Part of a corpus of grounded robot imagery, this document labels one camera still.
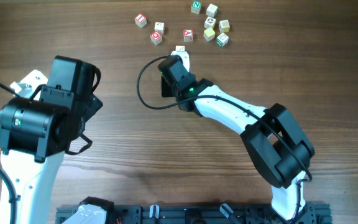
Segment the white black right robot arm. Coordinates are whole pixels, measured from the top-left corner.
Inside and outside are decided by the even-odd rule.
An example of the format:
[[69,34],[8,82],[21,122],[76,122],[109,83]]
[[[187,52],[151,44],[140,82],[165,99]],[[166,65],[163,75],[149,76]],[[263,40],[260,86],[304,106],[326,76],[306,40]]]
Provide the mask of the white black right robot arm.
[[162,96],[174,97],[179,109],[220,122],[240,135],[257,172],[272,186],[272,208],[295,223],[305,206],[302,186],[314,147],[292,114],[276,103],[270,108],[238,100],[206,79],[197,80],[178,55],[158,65]]

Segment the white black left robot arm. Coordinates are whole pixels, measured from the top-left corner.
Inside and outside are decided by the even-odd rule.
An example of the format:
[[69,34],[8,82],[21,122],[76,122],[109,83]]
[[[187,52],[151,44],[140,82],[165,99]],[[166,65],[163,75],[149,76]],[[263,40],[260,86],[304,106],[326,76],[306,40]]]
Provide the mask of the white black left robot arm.
[[10,87],[16,96],[0,111],[0,149],[8,185],[1,189],[0,223],[45,223],[53,185],[72,141],[84,152],[86,122],[103,106],[94,91],[100,69],[56,56],[49,77],[33,70]]

